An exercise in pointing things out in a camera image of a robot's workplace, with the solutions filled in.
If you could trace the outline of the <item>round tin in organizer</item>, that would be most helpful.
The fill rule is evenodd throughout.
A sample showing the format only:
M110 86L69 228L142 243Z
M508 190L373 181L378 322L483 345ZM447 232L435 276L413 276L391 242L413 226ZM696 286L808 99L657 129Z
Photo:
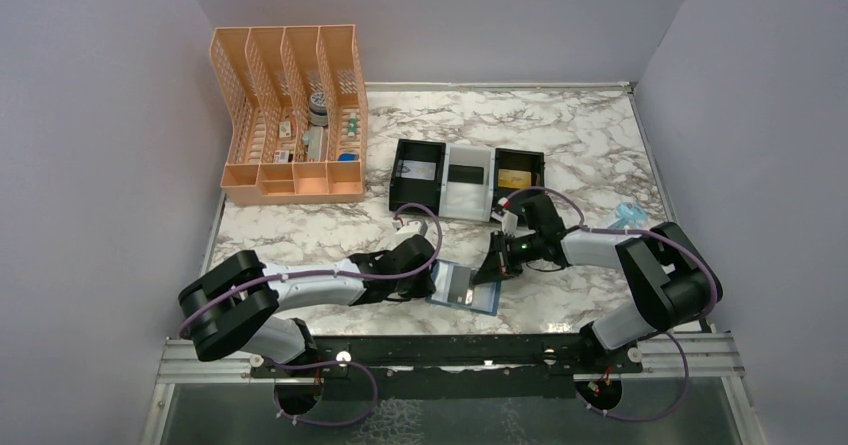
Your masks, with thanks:
M328 112L323 92L313 92L308 100L308 118L311 126L326 127Z

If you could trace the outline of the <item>gold card in right tray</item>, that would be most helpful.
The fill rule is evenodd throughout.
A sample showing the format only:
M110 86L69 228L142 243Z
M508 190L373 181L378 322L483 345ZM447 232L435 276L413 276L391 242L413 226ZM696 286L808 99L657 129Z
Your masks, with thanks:
M532 185L533 174L526 170L500 169L497 179L499 188L522 189Z

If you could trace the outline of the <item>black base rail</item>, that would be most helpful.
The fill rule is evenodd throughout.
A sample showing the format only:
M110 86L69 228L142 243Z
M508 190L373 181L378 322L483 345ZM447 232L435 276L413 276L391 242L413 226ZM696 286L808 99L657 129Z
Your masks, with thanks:
M465 372L517 366L555 375L638 373L628 356L633 342L607 351L576 333L496 335L316 336L305 341L250 344L242 351L263 363L254 378L306 378L331 382L384 380L403 371Z

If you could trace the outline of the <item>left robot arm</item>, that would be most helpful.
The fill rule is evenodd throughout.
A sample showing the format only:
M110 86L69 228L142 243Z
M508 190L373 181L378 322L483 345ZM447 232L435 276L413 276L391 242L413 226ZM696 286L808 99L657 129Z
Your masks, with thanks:
M413 233L392 249L332 264L276 266L272 273L255 251L240 251L180 292L184 321L178 335L192 341L202 362L243 351L302 375L319 361L319 348L303 320L279 319L277 313L427 297L435 290L431 270L440 250Z

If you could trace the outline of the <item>white middle card tray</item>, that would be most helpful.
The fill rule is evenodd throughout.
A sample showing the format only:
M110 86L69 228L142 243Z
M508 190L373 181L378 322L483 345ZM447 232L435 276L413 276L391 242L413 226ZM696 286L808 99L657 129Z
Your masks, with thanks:
M493 203L494 170L493 148L448 144L439 216L488 222Z

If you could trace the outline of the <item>light blue tape dispenser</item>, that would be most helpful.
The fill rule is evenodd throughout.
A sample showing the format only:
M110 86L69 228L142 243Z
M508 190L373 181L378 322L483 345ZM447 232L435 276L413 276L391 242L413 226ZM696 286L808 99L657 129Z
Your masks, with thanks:
M643 229L648 224L648 214L635 202L621 202L601 222L600 227L612 230Z

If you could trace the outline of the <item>green white small bottle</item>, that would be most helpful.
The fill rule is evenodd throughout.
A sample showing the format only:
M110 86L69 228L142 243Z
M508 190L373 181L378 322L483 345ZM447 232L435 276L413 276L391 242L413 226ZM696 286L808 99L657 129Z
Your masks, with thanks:
M348 116L348 124L347 124L347 137L348 138L356 138L359 129L359 120L355 113L351 113Z

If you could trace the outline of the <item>orange plastic desk organizer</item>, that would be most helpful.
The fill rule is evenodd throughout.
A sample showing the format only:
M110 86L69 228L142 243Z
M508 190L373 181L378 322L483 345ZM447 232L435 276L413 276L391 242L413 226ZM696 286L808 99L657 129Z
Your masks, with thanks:
M368 101L356 28L221 27L210 59L232 124L221 180L237 206L360 202L365 196ZM311 126L308 100L323 92L328 125ZM348 116L359 120L347 137ZM289 163L273 163L277 149ZM356 161L338 161L342 153Z

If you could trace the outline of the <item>silver card in left tray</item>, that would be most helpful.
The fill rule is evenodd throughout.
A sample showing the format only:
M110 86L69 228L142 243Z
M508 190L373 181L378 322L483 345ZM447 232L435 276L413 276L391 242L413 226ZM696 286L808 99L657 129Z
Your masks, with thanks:
M436 177L437 164L434 162L403 160L399 172L400 178L433 181Z

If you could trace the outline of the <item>white red labelled box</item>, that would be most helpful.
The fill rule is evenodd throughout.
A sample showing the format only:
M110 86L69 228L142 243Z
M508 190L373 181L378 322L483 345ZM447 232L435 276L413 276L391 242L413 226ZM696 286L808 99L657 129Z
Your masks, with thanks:
M277 149L273 154L273 163L289 163L292 159L292 152L285 149Z

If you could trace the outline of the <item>blue card holder wallet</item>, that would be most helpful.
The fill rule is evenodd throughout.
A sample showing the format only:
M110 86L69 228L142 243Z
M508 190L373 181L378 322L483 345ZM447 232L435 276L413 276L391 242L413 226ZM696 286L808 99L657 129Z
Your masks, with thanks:
M431 271L435 291L426 298L433 305L465 310L488 316L497 314L501 282L474 285L477 270L455 262L437 260Z

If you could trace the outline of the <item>black left card tray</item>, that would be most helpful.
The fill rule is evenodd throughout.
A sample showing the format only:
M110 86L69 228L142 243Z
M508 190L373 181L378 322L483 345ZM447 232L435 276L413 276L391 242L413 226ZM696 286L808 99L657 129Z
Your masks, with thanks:
M447 144L399 139L388 187L388 208L394 212L407 203L440 212Z

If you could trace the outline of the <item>black card in middle tray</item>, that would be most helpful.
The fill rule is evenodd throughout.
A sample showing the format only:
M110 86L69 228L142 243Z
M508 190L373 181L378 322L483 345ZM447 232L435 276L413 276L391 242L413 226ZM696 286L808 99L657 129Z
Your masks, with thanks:
M448 168L448 181L484 185L486 183L485 170L483 167L453 164Z

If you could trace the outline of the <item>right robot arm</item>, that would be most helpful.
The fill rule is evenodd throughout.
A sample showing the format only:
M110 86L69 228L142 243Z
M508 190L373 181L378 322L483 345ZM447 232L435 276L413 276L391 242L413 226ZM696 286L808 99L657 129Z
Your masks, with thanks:
M621 272L629 301L579 331L577 358L585 369L604 370L623 347L699 320L720 301L719 279L678 224L663 222L648 230L582 223L568 227L546 189L534 187L532 192L520 203L530 230L523 236L510 228L510 197L498 202L495 211L502 228L491 234L488 253L472 283L518 277L525 264L538 260L557 270L585 265Z

